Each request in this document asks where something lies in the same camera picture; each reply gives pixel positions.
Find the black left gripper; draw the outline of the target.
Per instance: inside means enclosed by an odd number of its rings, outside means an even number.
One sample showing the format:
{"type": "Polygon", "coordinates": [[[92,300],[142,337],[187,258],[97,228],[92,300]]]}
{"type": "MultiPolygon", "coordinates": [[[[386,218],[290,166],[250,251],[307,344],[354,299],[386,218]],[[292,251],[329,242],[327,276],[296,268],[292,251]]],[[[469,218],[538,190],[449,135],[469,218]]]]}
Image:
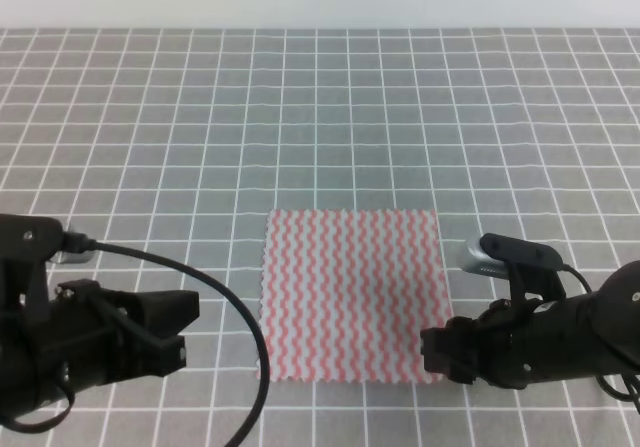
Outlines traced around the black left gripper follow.
{"type": "Polygon", "coordinates": [[[186,366],[178,335],[200,315],[199,294],[186,290],[107,292],[96,281],[61,285],[48,320],[29,324],[18,312],[1,315],[1,410],[31,412],[74,393],[123,378],[166,377],[186,366]],[[126,316],[96,308],[107,300],[126,316]]]}

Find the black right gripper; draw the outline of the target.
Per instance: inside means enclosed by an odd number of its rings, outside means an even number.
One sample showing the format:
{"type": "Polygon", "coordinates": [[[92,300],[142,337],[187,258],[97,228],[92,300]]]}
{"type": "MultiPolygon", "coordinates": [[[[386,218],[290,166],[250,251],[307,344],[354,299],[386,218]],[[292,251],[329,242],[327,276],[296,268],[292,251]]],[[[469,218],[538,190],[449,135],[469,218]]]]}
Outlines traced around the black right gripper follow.
{"type": "Polygon", "coordinates": [[[456,316],[449,328],[420,332],[424,370],[458,384],[481,379],[504,389],[590,375],[588,294],[522,310],[493,302],[478,318],[456,316]]]}

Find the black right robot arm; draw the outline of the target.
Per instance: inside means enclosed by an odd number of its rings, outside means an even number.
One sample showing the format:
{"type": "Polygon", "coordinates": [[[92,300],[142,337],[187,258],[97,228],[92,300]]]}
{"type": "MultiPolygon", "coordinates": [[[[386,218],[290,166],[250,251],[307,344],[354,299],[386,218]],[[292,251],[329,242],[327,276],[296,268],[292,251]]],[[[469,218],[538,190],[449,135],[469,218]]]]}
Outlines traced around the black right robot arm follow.
{"type": "Polygon", "coordinates": [[[639,373],[639,264],[596,291],[544,302],[498,299],[476,319],[420,333],[425,371],[459,384],[531,384],[639,373]]]}

